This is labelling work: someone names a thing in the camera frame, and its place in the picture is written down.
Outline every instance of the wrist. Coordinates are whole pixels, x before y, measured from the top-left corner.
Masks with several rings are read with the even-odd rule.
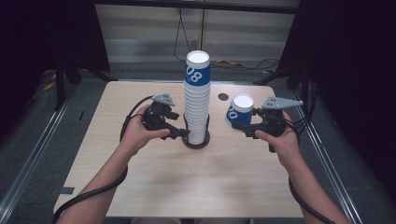
[[[121,141],[119,146],[116,148],[116,150],[127,157],[132,157],[137,154],[138,148],[133,143],[127,143]]]
[[[290,158],[287,158],[286,160],[281,160],[279,158],[279,160],[281,161],[281,164],[285,167],[288,173],[291,173],[301,167],[306,166],[305,160],[303,159],[301,154],[293,155]]]

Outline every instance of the forearm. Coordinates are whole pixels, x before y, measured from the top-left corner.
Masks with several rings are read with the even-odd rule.
[[[131,157],[132,155],[128,150],[122,146],[117,147],[105,165],[80,194],[99,189],[116,181],[122,175]],[[57,223],[103,222],[115,192],[116,189],[111,189],[74,204],[61,215]]]
[[[292,164],[288,164],[285,167],[289,173],[291,183],[304,202],[337,224],[349,223],[346,216],[329,198],[315,179],[302,158],[295,160]],[[307,223],[321,223],[316,217],[304,209],[303,215]]]

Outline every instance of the metal frame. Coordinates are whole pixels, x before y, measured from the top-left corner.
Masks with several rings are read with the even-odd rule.
[[[18,200],[22,196],[30,180],[30,177],[32,176],[35,168],[37,167],[40,158],[44,154],[52,135],[55,133],[58,124],[61,122],[62,117],[64,116],[64,112],[66,111],[76,89],[76,85],[71,88],[70,93],[64,103],[61,104],[59,109],[53,113],[49,124],[42,133],[38,142],[36,143],[35,148],[30,154],[27,162],[24,164],[17,178],[9,187],[8,191],[0,202],[0,224],[6,224],[9,216],[11,216],[12,211],[14,210]]]
[[[294,100],[300,101],[301,98],[297,94],[296,91],[290,91],[291,96]],[[301,118],[305,117],[305,113],[301,106],[297,107],[297,111]],[[344,209],[344,212],[351,223],[354,224],[361,224],[361,217],[358,214],[355,204],[353,203],[351,197],[349,196],[346,187],[344,186],[340,176],[338,175],[337,171],[332,164],[332,160],[327,153],[326,148],[323,146],[322,141],[316,131],[314,124],[309,122],[306,131],[311,138],[312,144],[318,153],[318,157],[323,165],[323,168],[329,177],[329,180],[332,184],[333,190],[338,197],[338,201],[340,202],[341,206]]]
[[[101,5],[116,5],[116,6],[180,7],[180,8],[194,8],[194,9],[266,12],[266,13],[280,13],[280,14],[311,14],[317,12],[312,9],[298,8],[298,7],[272,7],[272,6],[210,3],[210,2],[195,2],[195,1],[93,0],[93,3],[101,4]]]

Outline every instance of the black curtain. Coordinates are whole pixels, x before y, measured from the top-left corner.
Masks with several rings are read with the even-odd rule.
[[[288,74],[291,86],[304,76],[341,131],[396,202],[396,4],[387,1],[302,0],[320,12],[296,16],[279,66],[303,61]]]
[[[88,1],[1,1],[0,50],[0,138],[57,60],[73,82],[79,81],[78,68],[109,71],[95,7]]]

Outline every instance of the blue label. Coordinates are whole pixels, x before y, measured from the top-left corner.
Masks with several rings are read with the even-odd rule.
[[[237,121],[237,122],[241,122],[244,124],[249,124],[251,122],[251,111],[242,113],[242,112],[236,111],[233,108],[233,106],[230,105],[230,107],[228,107],[228,111],[227,111],[227,120],[229,120],[230,122]]]
[[[192,86],[204,86],[210,81],[209,66],[203,69],[189,67],[186,64],[186,75],[184,80]]]

